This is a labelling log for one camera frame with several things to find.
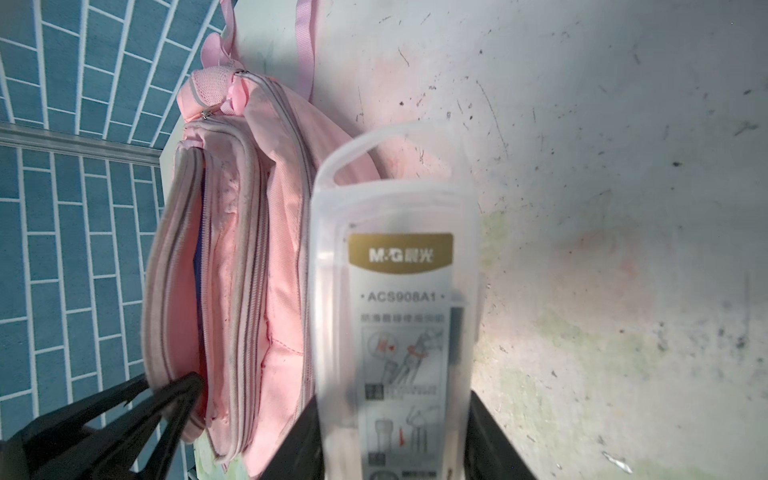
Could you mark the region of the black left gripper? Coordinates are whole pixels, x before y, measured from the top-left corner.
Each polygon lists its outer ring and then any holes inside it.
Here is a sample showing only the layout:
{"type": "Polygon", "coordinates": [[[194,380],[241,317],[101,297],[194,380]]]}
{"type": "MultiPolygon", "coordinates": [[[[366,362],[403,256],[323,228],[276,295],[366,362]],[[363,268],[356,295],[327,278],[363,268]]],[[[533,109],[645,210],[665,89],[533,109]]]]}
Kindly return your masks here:
{"type": "Polygon", "coordinates": [[[156,389],[140,374],[42,415],[1,441],[1,478],[165,479],[203,390],[194,372],[156,389]]]}

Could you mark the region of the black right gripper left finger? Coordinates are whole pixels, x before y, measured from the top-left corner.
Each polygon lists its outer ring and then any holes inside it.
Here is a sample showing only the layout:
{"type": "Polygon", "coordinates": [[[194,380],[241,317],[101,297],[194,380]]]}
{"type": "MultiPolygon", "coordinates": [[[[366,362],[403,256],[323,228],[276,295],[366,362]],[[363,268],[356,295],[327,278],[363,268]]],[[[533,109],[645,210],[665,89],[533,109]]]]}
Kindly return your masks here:
{"type": "Polygon", "coordinates": [[[324,479],[322,435],[315,397],[301,412],[260,479],[324,479]]]}

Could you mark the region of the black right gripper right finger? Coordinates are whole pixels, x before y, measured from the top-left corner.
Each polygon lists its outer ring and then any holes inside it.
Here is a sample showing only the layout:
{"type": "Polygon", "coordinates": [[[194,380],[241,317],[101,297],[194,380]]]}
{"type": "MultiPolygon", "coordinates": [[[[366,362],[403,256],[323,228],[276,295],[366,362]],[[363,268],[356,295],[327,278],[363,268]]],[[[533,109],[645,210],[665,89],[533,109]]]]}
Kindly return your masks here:
{"type": "Polygon", "coordinates": [[[470,398],[464,473],[468,480],[536,480],[475,391],[470,398]]]}

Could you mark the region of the pink student backpack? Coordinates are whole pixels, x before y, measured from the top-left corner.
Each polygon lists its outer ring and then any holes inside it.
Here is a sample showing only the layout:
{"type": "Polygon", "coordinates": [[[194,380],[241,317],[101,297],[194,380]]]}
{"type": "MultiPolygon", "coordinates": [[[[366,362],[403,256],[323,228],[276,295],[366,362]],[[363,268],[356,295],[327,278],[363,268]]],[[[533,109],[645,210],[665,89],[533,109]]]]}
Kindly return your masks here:
{"type": "Polygon", "coordinates": [[[357,137],[298,91],[245,69],[233,5],[177,96],[184,130],[146,268],[145,372],[153,388],[197,373],[183,431],[215,462],[260,479],[315,397],[309,315],[310,210],[317,173],[357,137]]]}

